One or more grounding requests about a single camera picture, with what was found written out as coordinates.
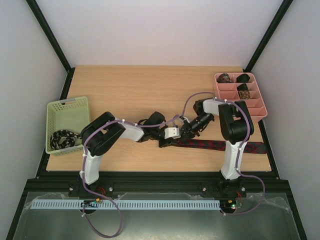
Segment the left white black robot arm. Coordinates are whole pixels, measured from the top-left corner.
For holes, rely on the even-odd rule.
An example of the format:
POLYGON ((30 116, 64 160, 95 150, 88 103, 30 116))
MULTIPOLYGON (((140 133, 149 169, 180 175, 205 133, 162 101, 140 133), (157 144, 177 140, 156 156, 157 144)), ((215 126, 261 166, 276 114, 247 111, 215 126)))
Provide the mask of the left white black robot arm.
POLYGON ((154 112, 148 119, 129 122, 118 119, 109 111, 103 113, 80 133, 83 145, 83 163, 79 175, 82 182, 91 185, 99 179, 99 168, 103 155, 107 153, 118 139, 129 139, 137 143, 158 140, 161 130, 167 124, 179 118, 166 121, 160 112, 154 112))

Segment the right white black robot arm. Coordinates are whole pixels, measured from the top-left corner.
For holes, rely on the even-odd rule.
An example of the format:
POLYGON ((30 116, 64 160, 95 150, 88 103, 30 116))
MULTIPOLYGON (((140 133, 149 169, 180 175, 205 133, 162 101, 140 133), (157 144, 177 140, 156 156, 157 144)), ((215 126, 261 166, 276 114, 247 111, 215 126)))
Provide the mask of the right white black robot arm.
POLYGON ((182 140, 199 135, 214 116, 219 117, 220 131, 225 139, 224 163, 220 170, 218 191, 229 196, 240 186, 242 157, 254 125, 245 101, 228 101, 218 98, 199 100, 194 104, 197 117, 184 120, 180 129, 182 140))

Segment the red navy striped tie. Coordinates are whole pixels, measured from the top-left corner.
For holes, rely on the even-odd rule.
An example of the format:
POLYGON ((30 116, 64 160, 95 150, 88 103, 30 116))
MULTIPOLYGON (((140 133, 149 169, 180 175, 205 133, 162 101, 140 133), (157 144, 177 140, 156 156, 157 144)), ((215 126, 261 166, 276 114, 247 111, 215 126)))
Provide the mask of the red navy striped tie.
MULTIPOLYGON (((216 150, 216 151, 226 150, 226 142, 221 140, 189 139, 189 140, 179 141, 176 146, 183 147, 183 148, 206 149, 206 150, 216 150)), ((250 154, 266 154, 267 151, 268 151, 267 146, 263 142, 249 141, 244 147, 244 152, 250 153, 250 154)))

